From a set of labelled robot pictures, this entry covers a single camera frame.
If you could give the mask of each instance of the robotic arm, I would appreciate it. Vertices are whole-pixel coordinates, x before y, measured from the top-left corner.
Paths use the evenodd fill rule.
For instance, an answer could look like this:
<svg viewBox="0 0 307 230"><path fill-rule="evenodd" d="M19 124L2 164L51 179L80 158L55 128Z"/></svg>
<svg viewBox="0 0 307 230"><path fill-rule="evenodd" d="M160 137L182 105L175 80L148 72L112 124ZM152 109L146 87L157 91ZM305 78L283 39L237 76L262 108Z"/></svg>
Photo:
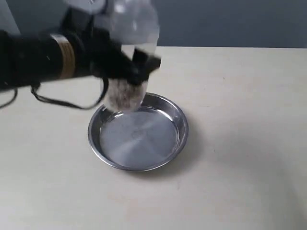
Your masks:
<svg viewBox="0 0 307 230"><path fill-rule="evenodd" d="M111 110L135 109L161 59L139 48L130 59L121 46L156 45L159 25L150 0L64 1L69 8L59 27L49 33L25 37L0 31L0 92L15 90L13 102L18 88L30 86L44 103L91 109L106 99ZM37 93L43 82L92 75L104 83L93 106L80 107Z"/></svg>

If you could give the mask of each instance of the gray wall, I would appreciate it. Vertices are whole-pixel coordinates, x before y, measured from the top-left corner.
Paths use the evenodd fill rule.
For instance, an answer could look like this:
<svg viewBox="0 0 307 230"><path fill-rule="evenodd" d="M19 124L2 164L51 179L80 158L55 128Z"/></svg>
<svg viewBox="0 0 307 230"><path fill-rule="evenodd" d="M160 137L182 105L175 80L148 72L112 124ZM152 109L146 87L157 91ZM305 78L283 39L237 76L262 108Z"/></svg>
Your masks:
<svg viewBox="0 0 307 230"><path fill-rule="evenodd" d="M161 46L306 47L306 0L152 0ZM7 0L22 33L57 25L62 0Z"/></svg>

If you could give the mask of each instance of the table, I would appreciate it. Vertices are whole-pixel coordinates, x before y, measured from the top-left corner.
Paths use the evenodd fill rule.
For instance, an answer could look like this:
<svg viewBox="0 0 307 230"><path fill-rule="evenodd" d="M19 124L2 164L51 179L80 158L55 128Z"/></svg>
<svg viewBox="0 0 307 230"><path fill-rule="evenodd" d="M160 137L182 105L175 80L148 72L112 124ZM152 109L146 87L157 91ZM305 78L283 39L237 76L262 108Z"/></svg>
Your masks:
<svg viewBox="0 0 307 230"><path fill-rule="evenodd" d="M190 124L179 157L147 173L113 169L88 144L94 110L39 103L22 89L0 110L1 229L307 229L307 50L157 53L148 91ZM99 90L88 78L40 92L86 105Z"/></svg>

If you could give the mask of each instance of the stainless steel dish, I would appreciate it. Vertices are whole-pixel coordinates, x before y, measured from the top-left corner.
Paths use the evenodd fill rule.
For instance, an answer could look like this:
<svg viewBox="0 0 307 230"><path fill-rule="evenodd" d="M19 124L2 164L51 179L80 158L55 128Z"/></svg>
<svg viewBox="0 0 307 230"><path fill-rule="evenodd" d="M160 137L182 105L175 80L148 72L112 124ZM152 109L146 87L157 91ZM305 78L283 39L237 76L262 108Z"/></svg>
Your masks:
<svg viewBox="0 0 307 230"><path fill-rule="evenodd" d="M188 121L172 101L147 93L136 112L113 113L101 106L91 119L88 138L106 164L144 172L172 161L184 148Z"/></svg>

